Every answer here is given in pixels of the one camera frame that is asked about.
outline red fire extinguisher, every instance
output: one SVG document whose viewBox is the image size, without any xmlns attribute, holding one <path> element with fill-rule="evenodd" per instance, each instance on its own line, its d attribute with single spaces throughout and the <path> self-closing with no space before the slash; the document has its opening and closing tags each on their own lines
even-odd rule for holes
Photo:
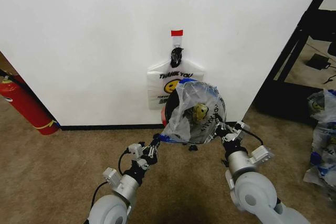
<svg viewBox="0 0 336 224">
<path fill-rule="evenodd" d="M 6 75 L 0 83 L 0 94 L 42 135 L 53 134 L 58 130 L 56 121 L 34 98 L 33 92 L 20 76 Z"/>
</svg>

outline red tape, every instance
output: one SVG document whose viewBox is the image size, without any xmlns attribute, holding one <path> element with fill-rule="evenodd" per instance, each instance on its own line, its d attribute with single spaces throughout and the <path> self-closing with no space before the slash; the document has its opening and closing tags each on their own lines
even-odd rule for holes
<svg viewBox="0 0 336 224">
<path fill-rule="evenodd" d="M 183 30 L 178 30 L 178 31 L 171 31 L 172 37 L 173 36 L 183 36 Z"/>
</svg>

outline black baseboard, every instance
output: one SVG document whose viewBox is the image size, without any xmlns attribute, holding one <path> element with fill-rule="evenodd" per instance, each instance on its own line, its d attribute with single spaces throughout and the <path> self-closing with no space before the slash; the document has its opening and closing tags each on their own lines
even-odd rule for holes
<svg viewBox="0 0 336 224">
<path fill-rule="evenodd" d="M 125 124 L 125 125 L 74 125 L 61 126 L 63 131 L 93 131 L 93 130 L 138 130 L 163 129 L 163 124 Z"/>
</svg>

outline plastic bag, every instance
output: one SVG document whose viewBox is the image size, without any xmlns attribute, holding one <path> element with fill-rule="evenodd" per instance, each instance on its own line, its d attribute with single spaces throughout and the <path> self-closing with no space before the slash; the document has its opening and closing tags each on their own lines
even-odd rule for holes
<svg viewBox="0 0 336 224">
<path fill-rule="evenodd" d="M 166 142 L 204 144 L 215 132 L 215 114 L 225 120 L 225 103 L 207 83 L 184 79 L 176 86 L 179 105 L 161 135 Z"/>
<path fill-rule="evenodd" d="M 311 117 L 319 120 L 313 132 L 311 168 L 303 181 L 325 188 L 336 201 L 336 92 L 323 90 L 308 97 Z"/>
<path fill-rule="evenodd" d="M 336 91 L 326 90 L 308 97 L 310 116 L 320 123 L 336 122 Z"/>
<path fill-rule="evenodd" d="M 182 60 L 176 68 L 173 68 L 171 62 L 167 61 L 148 70 L 149 108 L 151 110 L 163 108 L 169 95 L 183 78 L 193 78 L 201 81 L 203 76 L 204 72 L 199 67 L 186 60 Z"/>
</svg>

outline yellow smiley face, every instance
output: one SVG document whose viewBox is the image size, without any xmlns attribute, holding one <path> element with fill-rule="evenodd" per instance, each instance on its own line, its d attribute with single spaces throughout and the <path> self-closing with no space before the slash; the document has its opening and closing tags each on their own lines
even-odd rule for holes
<svg viewBox="0 0 336 224">
<path fill-rule="evenodd" d="M 180 81 L 180 79 L 175 79 L 172 80 L 170 82 L 168 82 L 165 86 L 164 86 L 164 92 L 171 94 L 174 89 L 176 88 L 176 85 L 178 84 L 178 82 Z"/>
</svg>

